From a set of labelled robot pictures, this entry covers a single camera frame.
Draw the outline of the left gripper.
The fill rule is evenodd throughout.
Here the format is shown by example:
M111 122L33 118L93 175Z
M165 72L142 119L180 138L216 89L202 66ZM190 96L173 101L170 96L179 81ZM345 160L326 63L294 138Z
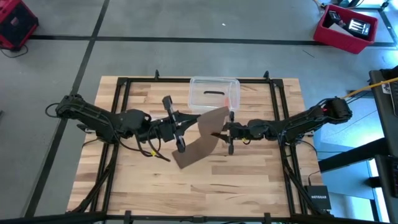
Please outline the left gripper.
M172 105L164 105L168 114L166 118L157 119L152 122L152 126L157 132L157 136L164 142L175 140L177 151L185 152L185 141L183 138L182 129L188 129L190 126L197 123L200 114L186 114L174 111Z

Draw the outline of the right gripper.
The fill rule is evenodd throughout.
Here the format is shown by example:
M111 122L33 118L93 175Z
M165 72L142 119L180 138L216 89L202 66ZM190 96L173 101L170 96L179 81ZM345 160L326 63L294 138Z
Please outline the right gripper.
M242 125L241 123L235 123L235 122L227 122L224 126L222 131L227 131L227 134L221 134L221 133L211 133L212 136L219 138L223 141L226 141L229 146L228 146L228 154L233 155L234 154L234 140L242 140L248 135L248 127Z

